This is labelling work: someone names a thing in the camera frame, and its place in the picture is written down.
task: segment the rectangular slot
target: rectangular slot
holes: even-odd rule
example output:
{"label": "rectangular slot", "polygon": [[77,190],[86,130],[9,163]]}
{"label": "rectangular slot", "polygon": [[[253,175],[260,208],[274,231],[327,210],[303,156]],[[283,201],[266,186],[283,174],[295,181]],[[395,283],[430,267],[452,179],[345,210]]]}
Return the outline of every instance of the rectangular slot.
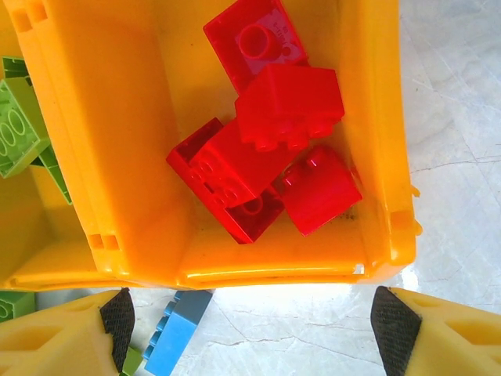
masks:
{"label": "rectangular slot", "polygon": [[14,27],[16,28],[18,33],[23,33],[33,28],[31,26],[30,18],[28,17],[28,14],[26,13],[25,9],[14,10],[12,18]]}
{"label": "rectangular slot", "polygon": [[87,235],[87,241],[91,248],[104,248],[103,238],[98,233]]}
{"label": "rectangular slot", "polygon": [[114,235],[103,235],[103,243],[105,249],[117,250],[120,249],[118,246],[117,237]]}
{"label": "rectangular slot", "polygon": [[0,338],[0,351],[36,351],[54,338],[61,327],[39,326],[19,327]]}
{"label": "rectangular slot", "polygon": [[435,301],[431,296],[423,295],[420,298],[413,298],[413,301],[419,306],[424,308],[439,307],[440,303]]}
{"label": "rectangular slot", "polygon": [[30,18],[34,23],[47,20],[47,11],[45,10],[43,2],[41,2],[40,0],[29,2],[28,12],[30,14]]}
{"label": "rectangular slot", "polygon": [[489,322],[461,320],[447,325],[472,345],[501,345],[501,328]]}

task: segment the red building block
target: red building block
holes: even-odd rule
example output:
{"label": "red building block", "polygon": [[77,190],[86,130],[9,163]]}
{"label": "red building block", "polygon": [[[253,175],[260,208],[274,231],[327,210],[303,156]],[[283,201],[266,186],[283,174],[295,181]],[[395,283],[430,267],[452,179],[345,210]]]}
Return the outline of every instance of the red building block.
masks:
{"label": "red building block", "polygon": [[278,193],[268,187],[252,201],[235,208],[223,208],[214,199],[212,189],[193,178],[193,170],[189,166],[200,148],[221,129],[218,119],[209,121],[177,145],[168,155],[167,162],[239,244],[253,243],[282,212],[283,204]]}
{"label": "red building block", "polygon": [[279,0],[238,0],[204,31],[239,94],[268,63],[308,65]]}
{"label": "red building block", "polygon": [[193,176],[214,191],[214,200],[233,208],[259,197],[296,156],[285,146],[258,153],[240,141],[235,119],[208,140],[189,165]]}
{"label": "red building block", "polygon": [[305,236],[362,199],[343,161],[324,145],[290,166],[282,182],[285,209]]}
{"label": "red building block", "polygon": [[257,150],[291,150],[328,136],[344,116],[336,72],[269,64],[235,102],[240,135]]}

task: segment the toy brick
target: toy brick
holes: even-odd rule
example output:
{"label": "toy brick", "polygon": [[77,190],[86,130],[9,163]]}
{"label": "toy brick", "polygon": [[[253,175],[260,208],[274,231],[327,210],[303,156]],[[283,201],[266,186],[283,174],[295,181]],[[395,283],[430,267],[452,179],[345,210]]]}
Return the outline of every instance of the toy brick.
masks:
{"label": "toy brick", "polygon": [[0,323],[34,311],[33,292],[0,291]]}
{"label": "toy brick", "polygon": [[127,357],[125,358],[124,366],[120,376],[134,376],[139,366],[142,363],[142,354],[136,349],[129,347],[127,350]]}
{"label": "toy brick", "polygon": [[308,65],[279,0],[238,0],[204,31],[238,93],[269,63]]}
{"label": "toy brick", "polygon": [[336,72],[269,64],[235,102],[240,135],[257,150],[291,150],[326,137],[344,115]]}
{"label": "toy brick", "polygon": [[229,122],[209,139],[189,165],[222,207],[234,208],[259,197],[297,156],[284,145],[259,153],[240,141],[238,121]]}
{"label": "toy brick", "polygon": [[147,371],[156,376],[171,374],[211,299],[209,291],[178,291],[143,354]]}
{"label": "toy brick", "polygon": [[0,81],[0,175],[22,172],[49,144],[33,88],[24,78]]}
{"label": "toy brick", "polygon": [[305,236],[362,199],[343,161],[324,145],[291,165],[282,181],[285,209]]}
{"label": "toy brick", "polygon": [[71,204],[70,192],[68,192],[68,188],[66,183],[64,182],[63,173],[61,172],[61,168],[59,167],[59,163],[57,162],[56,154],[54,153],[54,149],[51,146],[48,146],[47,149],[42,151],[40,155],[35,158],[32,165],[45,167],[49,174],[51,175],[54,183],[56,183],[57,187],[61,191],[64,196],[64,199],[68,204]]}
{"label": "toy brick", "polygon": [[31,86],[30,75],[28,74],[28,68],[26,67],[24,59],[3,56],[2,66],[4,78],[23,77],[27,80],[28,85]]}
{"label": "toy brick", "polygon": [[282,201],[275,189],[269,186],[255,200],[234,208],[224,208],[214,199],[214,191],[193,176],[193,169],[189,166],[200,148],[222,128],[218,119],[209,121],[174,148],[168,155],[167,162],[238,243],[252,243],[283,210]]}

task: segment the plastic toy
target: plastic toy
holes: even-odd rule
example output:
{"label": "plastic toy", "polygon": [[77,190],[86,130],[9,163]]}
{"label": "plastic toy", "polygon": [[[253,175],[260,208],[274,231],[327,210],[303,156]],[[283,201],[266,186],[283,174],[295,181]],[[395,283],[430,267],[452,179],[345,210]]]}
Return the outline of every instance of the plastic toy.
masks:
{"label": "plastic toy", "polygon": [[136,349],[129,347],[127,350],[127,357],[125,358],[124,367],[120,376],[134,376],[139,366],[142,363],[142,354]]}
{"label": "plastic toy", "polygon": [[388,375],[501,374],[501,316],[379,286],[370,314]]}
{"label": "plastic toy", "polygon": [[33,292],[0,291],[0,323],[34,311]]}
{"label": "plastic toy", "polygon": [[269,63],[308,65],[279,0],[238,0],[204,31],[238,93]]}
{"label": "plastic toy", "polygon": [[291,150],[330,135],[344,115],[336,72],[269,64],[235,103],[240,134],[261,151]]}
{"label": "plastic toy", "polygon": [[33,88],[24,78],[0,81],[0,175],[22,172],[49,144]]}
{"label": "plastic toy", "polygon": [[64,182],[64,177],[61,172],[61,168],[57,163],[56,154],[54,153],[52,146],[48,146],[47,149],[42,151],[40,155],[33,162],[31,162],[31,164],[47,168],[47,171],[54,180],[54,183],[56,183],[57,187],[63,194],[66,202],[68,204],[71,204],[70,193],[68,192],[68,188],[66,187],[66,183]]}
{"label": "plastic toy", "polygon": [[31,86],[30,75],[24,59],[19,57],[2,57],[3,75],[5,78],[24,77],[29,86]]}
{"label": "plastic toy", "polygon": [[171,374],[211,299],[209,291],[176,292],[143,354],[147,371],[156,376]]}
{"label": "plastic toy", "polygon": [[296,156],[285,146],[258,153],[252,145],[242,144],[234,119],[202,146],[189,165],[193,176],[214,191],[218,204],[234,208],[259,197]]}
{"label": "plastic toy", "polygon": [[134,327],[128,289],[0,324],[2,376],[117,376]]}
{"label": "plastic toy", "polygon": [[167,162],[238,243],[252,243],[283,210],[282,201],[275,189],[270,186],[252,201],[234,208],[224,208],[214,199],[214,191],[193,176],[193,169],[189,165],[202,146],[221,129],[222,124],[218,119],[209,121],[177,145],[168,155]]}
{"label": "plastic toy", "polygon": [[305,236],[362,199],[343,161],[324,145],[290,166],[282,181],[285,209]]}

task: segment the black rubber pad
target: black rubber pad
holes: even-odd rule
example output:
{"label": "black rubber pad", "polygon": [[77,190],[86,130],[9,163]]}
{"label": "black rubber pad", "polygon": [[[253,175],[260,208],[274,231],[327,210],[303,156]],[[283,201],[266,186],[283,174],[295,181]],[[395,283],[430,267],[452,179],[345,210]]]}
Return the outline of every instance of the black rubber pad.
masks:
{"label": "black rubber pad", "polygon": [[112,356],[118,372],[122,372],[128,346],[131,343],[135,314],[128,288],[122,288],[101,310],[104,330],[113,337]]}
{"label": "black rubber pad", "polygon": [[370,323],[388,376],[402,376],[409,364],[421,318],[387,287],[379,286],[374,295]]}

